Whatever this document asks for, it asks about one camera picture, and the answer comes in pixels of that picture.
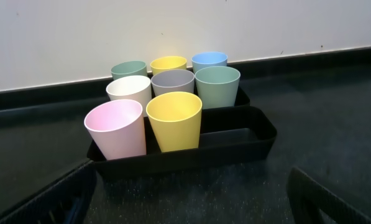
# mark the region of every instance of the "sage green cup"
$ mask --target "sage green cup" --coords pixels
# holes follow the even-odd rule
[[[113,66],[111,74],[114,80],[130,75],[147,76],[147,64],[141,61],[131,61]]]
[[[203,109],[234,106],[240,72],[235,68],[213,66],[195,73],[198,95]]]

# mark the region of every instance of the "cup rim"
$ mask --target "cup rim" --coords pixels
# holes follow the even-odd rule
[[[110,129],[110,130],[104,130],[104,131],[100,131],[100,130],[95,130],[93,128],[90,128],[87,124],[86,124],[86,120],[88,118],[88,116],[96,109],[98,109],[99,107],[102,107],[104,105],[107,105],[107,104],[113,104],[113,103],[118,103],[118,101],[131,101],[131,103],[136,103],[137,106],[140,106],[141,110],[140,110],[140,113],[138,114],[138,116],[136,117],[136,119],[134,119],[133,121],[131,121],[129,124],[127,125],[124,125],[124,126],[121,126],[119,128],[115,128],[115,129]],[[101,105],[98,105],[96,106],[95,108],[93,108],[85,117],[85,120],[83,121],[83,124],[84,126],[87,128],[87,130],[90,130],[92,132],[96,132],[96,133],[108,133],[108,132],[112,132],[112,131],[117,131],[119,129],[122,129],[122,128],[125,128],[125,127],[128,127],[130,126],[132,123],[134,123],[135,121],[137,121],[139,119],[139,117],[142,115],[142,111],[143,111],[143,108],[142,108],[142,105],[138,102],[138,101],[135,101],[135,100],[130,100],[130,99],[121,99],[121,100],[112,100],[112,101],[108,101],[106,103],[103,103]]]
[[[145,87],[143,87],[141,90],[136,91],[136,92],[133,92],[133,93],[130,93],[130,94],[125,94],[125,95],[123,95],[123,94],[113,94],[112,92],[108,91],[108,88],[111,85],[113,85],[113,83],[116,84],[117,82],[119,82],[119,80],[121,80],[123,82],[123,78],[124,79],[130,79],[130,78],[134,78],[134,77],[143,77],[143,79],[147,78],[149,80],[149,83],[148,83],[148,85],[146,85]],[[151,81],[150,81],[150,78],[149,77],[146,77],[146,76],[143,76],[143,75],[130,75],[130,76],[118,78],[117,80],[113,80],[110,84],[108,84],[108,86],[106,86],[105,91],[106,91],[107,94],[112,95],[112,96],[131,96],[131,95],[134,95],[136,93],[139,93],[139,92],[145,90],[146,88],[148,88],[148,86],[150,86],[150,84],[151,84]]]
[[[224,83],[210,83],[210,82],[204,82],[204,81],[200,80],[200,79],[196,76],[196,74],[198,74],[198,73],[199,73],[200,71],[202,71],[202,70],[205,70],[205,69],[212,69],[212,68],[217,68],[217,67],[221,67],[221,68],[230,68],[231,70],[235,70],[235,71],[237,71],[238,77],[235,78],[234,80],[229,81],[229,82],[224,82]],[[210,67],[202,68],[201,70],[197,71],[197,72],[195,73],[195,79],[196,79],[197,81],[199,81],[199,82],[201,82],[201,83],[205,83],[205,84],[211,84],[211,85],[223,85],[223,84],[228,84],[228,83],[231,83],[231,82],[234,82],[234,81],[240,79],[240,71],[238,71],[238,69],[231,68],[231,67],[227,67],[227,66],[210,66]]]
[[[182,63],[182,64],[179,65],[179,66],[170,67],[170,68],[159,68],[159,67],[155,67],[155,66],[152,65],[152,64],[153,64],[154,62],[156,62],[157,60],[161,60],[161,59],[164,59],[164,58],[170,58],[170,57],[181,58],[181,59],[184,59],[185,62]],[[164,57],[156,58],[155,60],[153,60],[153,61],[150,63],[150,67],[151,67],[151,68],[154,68],[154,69],[173,69],[173,68],[178,68],[178,67],[180,67],[180,66],[182,66],[182,65],[186,65],[186,58],[181,57],[181,56],[164,56]]]
[[[192,79],[191,81],[187,82],[187,83],[184,83],[184,84],[181,84],[181,85],[177,85],[177,86],[161,86],[161,85],[156,85],[154,82],[153,82],[153,78],[157,77],[158,75],[162,74],[162,73],[167,73],[167,72],[172,72],[172,71],[186,71],[187,73],[191,73],[192,74]],[[151,79],[150,79],[150,82],[152,85],[154,86],[157,86],[157,87],[160,87],[160,88],[176,88],[176,87],[181,87],[181,86],[185,86],[189,83],[191,83],[192,81],[195,80],[195,74],[189,70],[184,70],[184,69],[171,69],[171,70],[167,70],[167,71],[164,71],[164,72],[160,72],[159,74],[157,75],[154,75]]]
[[[215,54],[223,54],[223,55],[225,55],[225,59],[224,59],[224,60],[221,60],[221,61],[218,61],[218,62],[214,62],[214,63],[221,63],[221,62],[224,62],[224,61],[228,60],[228,55],[225,54],[225,53],[222,53],[222,52],[202,52],[202,53],[198,53],[198,54],[192,56],[191,60],[192,60],[193,63],[198,63],[198,64],[200,64],[200,65],[211,65],[211,64],[213,64],[213,63],[201,63],[201,62],[197,62],[197,61],[194,61],[194,60],[193,60],[193,58],[195,58],[195,57],[198,56],[198,55],[211,54],[211,53],[215,53]]]
[[[173,94],[173,93],[184,93],[184,94],[193,95],[193,97],[196,97],[197,99],[199,99],[199,102],[200,102],[200,108],[199,108],[195,113],[193,113],[192,115],[189,115],[188,117],[186,117],[186,118],[184,118],[184,119],[179,119],[179,120],[175,120],[175,121],[165,121],[165,120],[162,120],[162,119],[157,119],[157,118],[154,118],[153,116],[151,116],[151,115],[149,114],[148,107],[149,107],[149,104],[150,104],[154,99],[157,99],[157,98],[159,98],[159,97],[161,97],[161,96],[164,96],[164,95],[166,95],[166,94]],[[156,96],[155,98],[153,98],[152,100],[150,100],[150,101],[148,102],[147,107],[145,108],[145,110],[146,110],[147,115],[148,115],[149,118],[152,118],[152,119],[154,119],[154,120],[156,120],[156,121],[160,121],[160,122],[174,123],[174,122],[185,121],[185,120],[187,120],[187,119],[190,119],[190,118],[194,117],[195,115],[197,115],[197,114],[202,110],[202,105],[203,105],[202,100],[200,99],[200,97],[196,96],[195,94],[188,93],[188,92],[184,92],[184,91],[174,91],[174,92],[164,93],[164,94],[162,94],[162,95],[158,95],[158,96]]]
[[[119,66],[119,65],[123,65],[123,64],[129,63],[129,62],[142,62],[144,64],[144,66],[141,69],[138,69],[138,70],[133,71],[133,72],[127,72],[127,73],[116,73],[116,72],[112,72],[112,69],[114,67]],[[122,63],[119,63],[119,64],[117,64],[117,65],[115,65],[115,66],[113,66],[111,68],[111,74],[115,74],[115,75],[128,75],[128,74],[131,74],[131,73],[134,73],[134,72],[139,72],[139,71],[143,70],[146,67],[147,67],[147,64],[145,62],[143,62],[143,61],[140,61],[140,60],[133,60],[133,61],[128,61],[128,62],[122,62]]]

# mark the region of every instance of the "plastic cup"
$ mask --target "plastic cup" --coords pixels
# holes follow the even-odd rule
[[[147,116],[145,108],[152,99],[150,79],[141,75],[132,75],[114,80],[106,87],[111,100],[129,99],[138,101],[143,108],[143,116]]]
[[[213,66],[195,73],[198,95],[203,109],[234,106],[240,72],[235,68]]]
[[[150,81],[156,96],[173,91],[193,93],[195,75],[188,70],[176,69],[161,72]]]
[[[161,57],[150,63],[153,75],[171,69],[186,69],[186,58],[180,56]]]
[[[162,152],[199,146],[202,101],[192,93],[171,92],[147,106],[153,133]]]
[[[193,72],[212,66],[227,66],[228,56],[220,52],[205,52],[192,57]]]
[[[146,155],[142,106],[115,100],[92,109],[85,127],[107,160]]]
[[[147,64],[141,61],[120,63],[111,69],[111,74],[114,80],[130,75],[147,76]]]

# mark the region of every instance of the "white wall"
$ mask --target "white wall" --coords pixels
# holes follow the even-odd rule
[[[0,91],[165,55],[233,62],[367,45],[371,0],[0,0]]]

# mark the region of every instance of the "black countertop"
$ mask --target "black countertop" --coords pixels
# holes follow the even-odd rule
[[[266,161],[116,183],[98,178],[85,223],[293,223],[294,165],[371,202],[371,66],[243,80],[278,130]],[[0,113],[0,212],[85,158],[95,98]]]

